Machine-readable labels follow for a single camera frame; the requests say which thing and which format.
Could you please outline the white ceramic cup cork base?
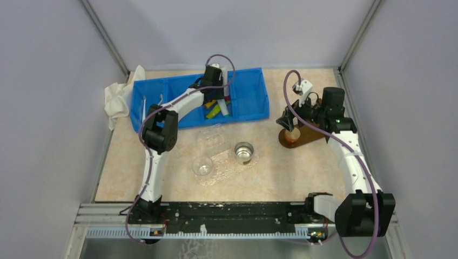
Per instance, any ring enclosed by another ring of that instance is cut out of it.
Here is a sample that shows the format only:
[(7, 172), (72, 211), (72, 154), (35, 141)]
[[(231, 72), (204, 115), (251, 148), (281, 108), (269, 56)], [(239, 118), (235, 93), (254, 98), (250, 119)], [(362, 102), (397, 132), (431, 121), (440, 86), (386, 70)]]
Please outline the white ceramic cup cork base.
[(285, 130), (284, 137), (285, 140), (289, 143), (295, 143), (300, 138), (300, 130), (298, 128), (294, 128), (292, 131)]

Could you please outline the white toothpaste teal cap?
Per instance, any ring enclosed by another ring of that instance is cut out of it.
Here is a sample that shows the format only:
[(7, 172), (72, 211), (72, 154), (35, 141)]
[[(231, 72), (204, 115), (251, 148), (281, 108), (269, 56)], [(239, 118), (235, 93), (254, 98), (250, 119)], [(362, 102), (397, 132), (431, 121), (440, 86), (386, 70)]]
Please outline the white toothpaste teal cap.
[(223, 117), (229, 117), (230, 112), (228, 110), (227, 105), (230, 103), (230, 101), (225, 100), (225, 99), (218, 99), (217, 100), (218, 106), (220, 108), (220, 112), (222, 113)]

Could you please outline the silver metal cup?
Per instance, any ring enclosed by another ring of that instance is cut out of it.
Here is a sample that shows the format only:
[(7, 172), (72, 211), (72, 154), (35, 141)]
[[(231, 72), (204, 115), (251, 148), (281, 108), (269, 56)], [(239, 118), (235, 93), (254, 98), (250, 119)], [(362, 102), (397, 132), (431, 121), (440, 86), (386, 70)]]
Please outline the silver metal cup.
[(234, 147), (234, 153), (237, 162), (241, 165), (245, 165), (251, 162), (254, 154), (254, 147), (249, 142), (239, 142)]

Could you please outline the clear glass cup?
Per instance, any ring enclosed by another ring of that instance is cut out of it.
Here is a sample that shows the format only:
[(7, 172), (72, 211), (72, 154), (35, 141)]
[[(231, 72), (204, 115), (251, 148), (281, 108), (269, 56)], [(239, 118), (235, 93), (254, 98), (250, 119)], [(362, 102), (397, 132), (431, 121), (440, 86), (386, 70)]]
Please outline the clear glass cup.
[(210, 157), (199, 156), (192, 162), (192, 170), (197, 176), (207, 176), (214, 169), (213, 161)]

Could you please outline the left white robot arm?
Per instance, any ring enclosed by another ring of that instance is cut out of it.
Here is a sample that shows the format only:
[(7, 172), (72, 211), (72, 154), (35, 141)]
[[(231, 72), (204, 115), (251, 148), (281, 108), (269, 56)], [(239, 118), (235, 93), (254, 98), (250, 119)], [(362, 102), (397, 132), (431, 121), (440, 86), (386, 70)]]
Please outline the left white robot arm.
[(186, 91), (162, 105), (151, 105), (139, 129), (139, 140), (145, 148), (142, 185), (129, 214), (140, 214), (148, 223), (162, 216), (161, 181), (165, 162), (178, 139), (178, 122), (204, 103), (224, 94), (227, 70), (218, 64), (206, 65), (202, 77)]

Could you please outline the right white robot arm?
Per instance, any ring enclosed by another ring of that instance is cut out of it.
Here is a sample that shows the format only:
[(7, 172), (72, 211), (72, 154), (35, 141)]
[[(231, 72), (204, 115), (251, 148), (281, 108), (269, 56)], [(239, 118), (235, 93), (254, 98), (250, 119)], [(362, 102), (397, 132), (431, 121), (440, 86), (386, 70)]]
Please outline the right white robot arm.
[(286, 107), (277, 124), (293, 129), (293, 119), (299, 128), (315, 124), (313, 131), (323, 133), (334, 152), (342, 173), (347, 193), (343, 201), (327, 193), (311, 193), (306, 198), (304, 215), (310, 222), (323, 217), (335, 223), (342, 237), (385, 236), (395, 208), (395, 198), (384, 193), (373, 179), (360, 149), (357, 127), (352, 118), (345, 116), (345, 92), (341, 88), (326, 87), (321, 100), (313, 103), (310, 87), (295, 86), (300, 96)]

